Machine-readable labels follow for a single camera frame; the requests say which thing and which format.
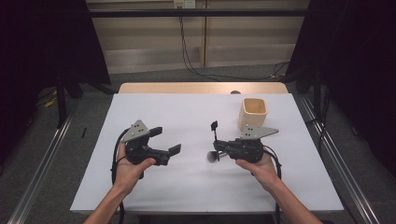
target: metal rail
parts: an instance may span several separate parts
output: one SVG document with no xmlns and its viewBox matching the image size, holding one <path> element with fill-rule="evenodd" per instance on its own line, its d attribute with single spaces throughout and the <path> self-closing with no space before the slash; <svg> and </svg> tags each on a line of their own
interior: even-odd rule
<svg viewBox="0 0 396 224">
<path fill-rule="evenodd" d="M 323 11 L 309 11 L 304 8 L 282 9 L 90 9 L 93 18 L 124 17 L 303 17 L 323 15 Z"/>
<path fill-rule="evenodd" d="M 309 117 L 311 119 L 314 119 L 315 113 L 313 111 L 313 105 L 311 101 L 306 97 L 303 97 L 302 102 L 306 111 L 308 112 Z M 323 124 L 320 122 L 315 122 L 315 128 L 318 132 L 318 135 L 320 135 L 320 133 L 323 131 Z M 350 173 L 346 163 L 344 162 L 344 159 L 338 151 L 337 146 L 335 145 L 334 141 L 326 130 L 324 130 L 322 139 L 323 144 L 327 149 L 327 152 L 329 153 L 332 162 L 335 165 L 335 168 L 340 174 L 349 194 L 351 195 L 354 203 L 356 204 L 359 212 L 361 213 L 361 217 L 364 219 L 364 222 L 367 224 L 380 223 L 375 215 L 372 206 L 370 205 L 369 201 L 361 190 L 361 187 L 359 187 L 352 173 Z"/>
<path fill-rule="evenodd" d="M 35 202 L 35 197 L 40 191 L 41 185 L 56 155 L 56 151 L 64 140 L 64 136 L 66 135 L 67 129 L 69 128 L 70 122 L 76 113 L 78 103 L 79 99 L 73 103 L 70 114 L 62 127 L 60 129 L 57 129 L 57 131 L 55 132 L 55 135 L 53 136 L 52 141 L 49 144 L 43 160 L 40 162 L 40 165 L 35 171 L 35 175 L 33 176 L 29 187 L 23 193 L 20 201 L 17 204 L 17 207 L 14 209 L 14 212 L 12 213 L 7 224 L 22 224 L 27 218 L 27 215 L 29 214 L 32 205 Z"/>
</svg>

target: black curtain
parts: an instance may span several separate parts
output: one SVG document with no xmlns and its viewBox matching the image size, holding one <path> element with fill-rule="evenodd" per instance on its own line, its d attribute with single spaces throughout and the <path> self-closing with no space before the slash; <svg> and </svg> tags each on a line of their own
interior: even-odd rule
<svg viewBox="0 0 396 224">
<path fill-rule="evenodd" d="M 0 34 L 2 163 L 35 112 L 38 93 L 55 86 L 59 74 L 75 83 L 110 80 L 84 0 L 2 0 Z"/>
<path fill-rule="evenodd" d="M 395 4 L 391 0 L 328 2 L 344 6 L 329 20 L 305 18 L 288 72 L 308 64 L 319 71 L 332 98 L 396 176 Z M 310 9 L 322 6 L 323 1 L 312 0 Z M 300 89 L 312 84 L 312 73 L 297 78 Z"/>
</svg>

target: forearm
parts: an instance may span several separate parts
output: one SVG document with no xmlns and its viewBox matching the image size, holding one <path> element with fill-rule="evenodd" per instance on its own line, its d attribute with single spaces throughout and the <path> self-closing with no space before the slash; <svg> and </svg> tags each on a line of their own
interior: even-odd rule
<svg viewBox="0 0 396 224">
<path fill-rule="evenodd" d="M 269 189 L 286 217 L 293 223 L 321 223 L 278 179 Z"/>
<path fill-rule="evenodd" d="M 105 198 L 96 207 L 95 211 L 93 211 L 84 223 L 109 223 L 126 195 L 127 193 L 118 188 L 111 188 Z"/>
</svg>

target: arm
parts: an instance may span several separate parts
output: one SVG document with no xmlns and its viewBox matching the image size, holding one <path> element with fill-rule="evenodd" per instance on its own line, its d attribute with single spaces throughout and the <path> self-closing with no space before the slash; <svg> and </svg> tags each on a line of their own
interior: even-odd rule
<svg viewBox="0 0 396 224">
<path fill-rule="evenodd" d="M 254 174 L 262 187 L 274 197 L 292 223 L 321 223 L 277 177 L 269 155 L 264 154 L 262 160 L 257 163 L 236 160 L 236 164 Z"/>
<path fill-rule="evenodd" d="M 119 163 L 117 166 L 116 181 L 105 198 L 84 223 L 109 223 L 122 200 L 132 192 L 140 174 L 155 163 L 154 159 L 149 158 L 140 164 L 133 165 L 124 156 L 125 144 L 121 143 L 117 155 Z"/>
</svg>

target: beige cup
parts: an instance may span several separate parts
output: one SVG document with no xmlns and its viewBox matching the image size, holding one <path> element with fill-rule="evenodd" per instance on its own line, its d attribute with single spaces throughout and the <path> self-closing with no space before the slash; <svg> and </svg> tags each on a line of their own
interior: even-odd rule
<svg viewBox="0 0 396 224">
<path fill-rule="evenodd" d="M 261 127 L 266 116 L 267 106 L 263 99 L 245 98 L 239 111 L 239 129 L 242 131 L 248 124 Z"/>
</svg>

